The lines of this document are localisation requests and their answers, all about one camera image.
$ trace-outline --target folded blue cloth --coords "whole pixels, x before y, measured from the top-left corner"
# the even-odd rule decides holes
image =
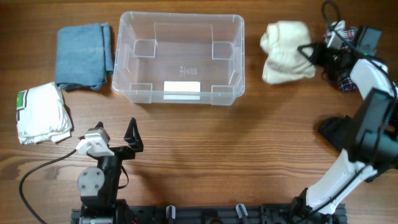
[[[113,71],[108,23],[65,27],[57,34],[55,84],[63,90],[100,90]]]

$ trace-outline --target wood grain surface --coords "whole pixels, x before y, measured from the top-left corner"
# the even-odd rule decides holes
[[[124,162],[130,184],[119,191],[129,205],[215,206],[289,203],[314,184],[338,153],[318,133],[331,115],[354,115],[358,93],[340,93],[320,78],[278,86],[262,81],[266,54],[259,47],[270,22],[304,21],[313,40],[325,31],[322,1],[6,1],[0,5],[0,223],[38,223],[18,194],[31,168],[72,151],[102,121],[111,146],[125,145],[131,117],[137,119],[144,152]],[[398,73],[398,17],[395,0],[339,0],[349,26],[383,30],[378,56]],[[111,90],[63,92],[73,120],[72,137],[59,144],[20,145],[16,130],[18,91],[54,81],[57,31],[65,26],[109,22],[118,33],[126,11],[239,14],[246,27],[246,92],[232,106],[135,105]],[[28,201],[48,223],[69,223],[79,208],[79,173],[96,162],[73,155],[32,174],[25,182]],[[349,223],[397,223],[398,172],[360,185],[343,202]]]

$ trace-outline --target white cloth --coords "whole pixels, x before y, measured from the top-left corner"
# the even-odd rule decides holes
[[[268,24],[267,32],[260,40],[261,48],[268,53],[262,79],[269,84],[279,84],[314,77],[315,66],[297,50],[299,45],[310,42],[308,28],[303,22]],[[303,51],[311,55],[313,50],[305,48]]]
[[[54,82],[19,92],[17,128],[21,144],[59,142],[70,137],[72,122]]]

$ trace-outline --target black cable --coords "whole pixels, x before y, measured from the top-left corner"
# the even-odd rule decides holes
[[[44,164],[41,164],[41,165],[39,165],[39,166],[37,166],[37,167],[31,169],[30,171],[28,171],[28,172],[23,176],[23,178],[21,179],[21,182],[19,183],[19,195],[21,196],[22,201],[24,201],[24,203],[25,203],[27,209],[29,209],[29,211],[30,211],[30,212],[38,219],[38,221],[41,222],[42,224],[47,224],[47,223],[35,212],[35,210],[33,210],[33,208],[29,205],[29,203],[27,202],[27,200],[26,200],[26,198],[25,198],[25,196],[24,196],[24,193],[23,193],[23,191],[22,191],[22,186],[24,185],[24,181],[25,181],[25,179],[26,179],[29,175],[31,175],[33,172],[37,171],[38,169],[43,168],[43,167],[45,167],[45,166],[47,166],[47,165],[53,164],[54,162],[58,162],[58,161],[61,161],[61,160],[63,160],[63,159],[66,159],[66,158],[70,157],[70,156],[71,156],[73,153],[75,153],[75,152],[76,152],[76,149],[73,150],[72,152],[70,152],[69,154],[67,154],[66,156],[63,156],[63,157],[58,158],[58,159],[54,159],[54,160],[52,160],[52,161],[50,161],[50,162],[46,162],[46,163],[44,163]]]
[[[349,43],[348,41],[346,41],[346,40],[335,30],[335,27],[336,27],[336,25],[337,25],[338,22],[336,22],[336,24],[333,26],[333,25],[330,23],[328,17],[326,16],[325,8],[326,8],[326,6],[327,6],[328,4],[331,5],[331,6],[335,9],[336,14],[337,14],[337,17],[338,17],[338,22],[341,20],[341,19],[340,19],[340,12],[339,12],[339,10],[338,10],[337,5],[336,5],[334,2],[332,2],[332,1],[329,1],[329,0],[325,1],[325,2],[322,4],[322,16],[323,16],[323,18],[326,20],[328,29],[331,30],[332,32],[334,32],[334,33],[336,34],[336,36],[337,36],[339,39],[341,39],[349,48],[351,48],[351,50],[352,50],[354,53],[356,53],[356,55],[357,55],[359,58],[364,58],[364,59],[366,59],[371,65],[375,66],[381,73],[384,74],[384,76],[388,79],[388,81],[389,81],[389,83],[390,83],[390,86],[391,86],[391,88],[392,88],[392,92],[393,92],[393,94],[394,94],[394,98],[393,98],[393,100],[392,100],[392,103],[391,103],[390,107],[389,107],[389,108],[386,110],[386,112],[384,113],[383,120],[382,120],[382,124],[379,126],[379,128],[378,128],[378,130],[377,130],[376,142],[375,142],[375,144],[374,144],[374,156],[373,156],[373,160],[372,160],[369,164],[366,164],[366,165],[365,165],[362,169],[360,169],[357,173],[355,173],[355,175],[354,175],[354,176],[353,176],[353,177],[352,177],[352,178],[351,178],[351,179],[350,179],[350,180],[349,180],[349,181],[348,181],[348,182],[347,182],[347,183],[346,183],[346,184],[345,184],[333,197],[331,197],[327,202],[325,202],[324,204],[322,204],[321,206],[319,206],[319,207],[318,207],[317,209],[315,209],[314,211],[310,212],[310,213],[307,215],[307,217],[302,218],[301,220],[299,220],[298,222],[295,222],[294,224],[298,224],[298,223],[300,223],[300,222],[302,222],[302,221],[307,220],[309,217],[311,217],[312,215],[316,214],[316,213],[319,212],[321,209],[325,208],[327,205],[329,205],[330,203],[332,203],[337,197],[339,197],[339,196],[347,189],[347,187],[349,187],[349,186],[354,182],[354,180],[362,173],[362,171],[363,171],[366,167],[374,165],[374,163],[375,163],[375,161],[376,161],[377,150],[378,150],[378,148],[379,148],[379,142],[380,142],[381,135],[383,134],[384,130],[386,130],[387,125],[388,125],[388,122],[386,122],[386,119],[387,119],[387,117],[389,116],[389,111],[390,111],[390,109],[394,109],[394,108],[397,106],[397,103],[398,103],[398,100],[397,100],[397,90],[396,90],[396,86],[395,86],[395,84],[394,84],[394,81],[392,81],[392,78],[391,78],[391,77],[389,76],[389,74],[388,74],[386,71],[384,71],[380,66],[378,66],[378,65],[377,65],[376,63],[374,63],[371,59],[369,59],[369,57],[368,57],[367,54],[364,54],[364,53],[358,51],[357,49],[355,49],[355,46],[353,46],[351,43]]]
[[[126,175],[126,177],[127,177],[127,183],[125,185],[123,185],[123,186],[119,186],[118,187],[119,190],[123,189],[123,188],[127,187],[127,185],[129,185],[129,176],[127,175],[127,172],[126,172],[126,170],[125,170],[125,168],[123,166],[122,166],[122,171],[124,172],[124,175]]]

